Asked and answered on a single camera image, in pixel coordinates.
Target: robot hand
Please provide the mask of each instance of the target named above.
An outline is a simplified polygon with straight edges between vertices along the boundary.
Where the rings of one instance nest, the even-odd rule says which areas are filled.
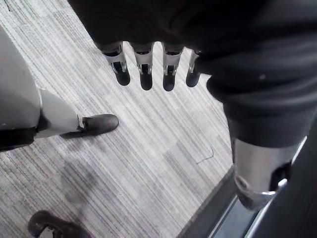
[[[223,103],[235,182],[250,209],[286,184],[317,105],[317,2],[289,0],[69,0],[118,82],[130,82],[122,41],[131,43],[145,90],[152,86],[152,46],[163,42],[164,83],[184,46],[193,49],[187,85],[212,75]]]

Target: black fingertip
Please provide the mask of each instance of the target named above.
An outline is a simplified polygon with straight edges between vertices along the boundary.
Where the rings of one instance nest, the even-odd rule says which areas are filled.
[[[127,86],[130,83],[130,74],[129,71],[126,70],[125,72],[119,71],[115,74],[118,83],[122,86]]]
[[[190,88],[195,87],[199,81],[199,77],[200,74],[195,70],[192,73],[188,71],[186,76],[186,85]]]
[[[164,75],[163,78],[163,88],[165,91],[172,91],[175,85],[175,76],[174,75]]]
[[[143,73],[140,74],[140,81],[141,81],[141,87],[148,91],[152,88],[153,82],[152,82],[152,74]]]

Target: striped carpet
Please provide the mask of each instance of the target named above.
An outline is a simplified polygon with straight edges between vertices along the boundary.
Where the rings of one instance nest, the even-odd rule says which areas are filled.
[[[94,138],[38,139],[0,154],[0,237],[28,237],[47,209],[94,237],[176,237],[231,167],[226,120],[206,90],[188,88],[185,50],[175,89],[162,88],[161,45],[154,86],[143,91],[131,47],[131,83],[116,83],[66,0],[0,0],[0,24],[39,87],[79,113],[112,113],[119,128]]]

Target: black fabric sleeve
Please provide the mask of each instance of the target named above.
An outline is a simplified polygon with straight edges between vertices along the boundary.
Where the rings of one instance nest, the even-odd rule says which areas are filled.
[[[223,102],[230,135],[281,147],[308,134],[317,105],[315,0],[69,0],[98,44],[184,44]]]

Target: robotic finger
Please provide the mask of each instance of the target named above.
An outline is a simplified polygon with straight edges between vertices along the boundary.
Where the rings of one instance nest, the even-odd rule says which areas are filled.
[[[122,86],[128,85],[130,83],[130,74],[123,51],[123,43],[116,42],[108,45],[96,44],[96,46],[106,57],[109,65],[115,73],[118,83]]]
[[[163,46],[163,88],[172,91],[175,85],[175,75],[179,65],[180,57],[184,50],[183,45],[172,45],[162,43]]]
[[[195,59],[198,58],[198,54],[192,51],[189,60],[189,67],[186,76],[186,85],[188,87],[195,87],[199,81],[200,73],[195,69]]]
[[[140,73],[141,87],[148,91],[152,88],[152,65],[153,65],[153,45],[148,43],[144,45],[130,43],[134,50],[137,67]]]

